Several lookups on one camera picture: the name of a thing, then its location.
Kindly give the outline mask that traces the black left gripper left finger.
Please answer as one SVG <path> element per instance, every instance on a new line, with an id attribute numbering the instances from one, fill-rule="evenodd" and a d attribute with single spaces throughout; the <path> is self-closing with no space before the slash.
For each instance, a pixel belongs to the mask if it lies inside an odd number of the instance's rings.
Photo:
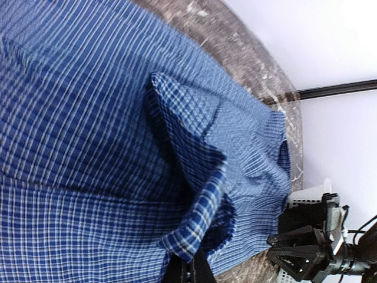
<path id="1" fill-rule="evenodd" d="M 177 255 L 172 255 L 167 267 L 168 283 L 191 282 L 190 266 Z"/>

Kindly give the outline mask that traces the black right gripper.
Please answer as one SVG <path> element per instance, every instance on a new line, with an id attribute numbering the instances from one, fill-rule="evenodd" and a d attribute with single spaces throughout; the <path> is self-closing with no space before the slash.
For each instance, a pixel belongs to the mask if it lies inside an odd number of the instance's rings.
<path id="1" fill-rule="evenodd" d="M 269 260 L 286 271 L 295 280 L 323 282 L 332 274 L 335 256 L 325 233 L 312 226 L 304 226 L 290 232 L 272 235 L 267 238 L 270 246 L 292 246 L 297 241 L 310 238 L 313 233 L 313 247 L 310 251 L 278 250 L 269 251 Z"/>

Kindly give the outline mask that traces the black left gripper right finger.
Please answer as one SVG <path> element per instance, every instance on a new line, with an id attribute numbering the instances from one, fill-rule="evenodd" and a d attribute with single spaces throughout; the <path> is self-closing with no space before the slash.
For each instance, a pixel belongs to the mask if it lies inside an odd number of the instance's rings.
<path id="1" fill-rule="evenodd" d="M 206 255 L 199 249 L 190 262 L 190 282 L 192 283 L 216 283 Z"/>

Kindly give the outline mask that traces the blue checkered shirt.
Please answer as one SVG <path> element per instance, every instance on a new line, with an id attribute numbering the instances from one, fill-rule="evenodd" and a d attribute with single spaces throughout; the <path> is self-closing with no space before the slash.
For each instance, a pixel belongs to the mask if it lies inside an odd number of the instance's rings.
<path id="1" fill-rule="evenodd" d="M 167 282 L 267 248 L 285 117 L 131 1 L 1 2 L 1 281 Z"/>

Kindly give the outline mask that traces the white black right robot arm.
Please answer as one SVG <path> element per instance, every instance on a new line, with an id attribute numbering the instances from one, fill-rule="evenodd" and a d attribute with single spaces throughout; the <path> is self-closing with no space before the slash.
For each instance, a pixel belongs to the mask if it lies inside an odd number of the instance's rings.
<path id="1" fill-rule="evenodd" d="M 361 276 L 376 282 L 376 225 L 357 243 L 342 243 L 337 252 L 325 232 L 325 220 L 306 218 L 279 222 L 279 233 L 269 236 L 267 258 L 295 281 L 323 282 L 329 275 Z"/>

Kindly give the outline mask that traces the white plastic laundry basket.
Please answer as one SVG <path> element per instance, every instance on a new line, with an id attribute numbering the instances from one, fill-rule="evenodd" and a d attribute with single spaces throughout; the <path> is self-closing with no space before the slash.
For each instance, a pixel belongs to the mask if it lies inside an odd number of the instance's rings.
<path id="1" fill-rule="evenodd" d="M 293 231 L 304 226 L 312 226 L 313 229 L 323 229 L 324 207 L 322 195 L 332 191 L 332 182 L 325 179 L 319 186 L 310 187 L 293 192 L 288 197 L 288 205 L 279 217 L 278 234 Z M 309 239 L 297 241 L 292 246 L 272 246 L 271 250 L 310 251 L 313 247 L 313 233 Z M 295 280 L 286 271 L 279 267 L 277 282 L 310 282 L 309 280 Z"/>

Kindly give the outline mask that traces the black right corner post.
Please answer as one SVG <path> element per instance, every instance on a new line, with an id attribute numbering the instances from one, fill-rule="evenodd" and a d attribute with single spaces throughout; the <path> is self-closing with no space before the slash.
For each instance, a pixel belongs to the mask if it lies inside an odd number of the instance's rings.
<path id="1" fill-rule="evenodd" d="M 330 97 L 342 94 L 358 93 L 363 91 L 376 90 L 376 80 L 358 81 L 354 83 L 345 83 L 338 85 L 330 85 L 326 87 L 308 88 L 305 90 L 297 90 L 301 100 L 313 98 Z"/>

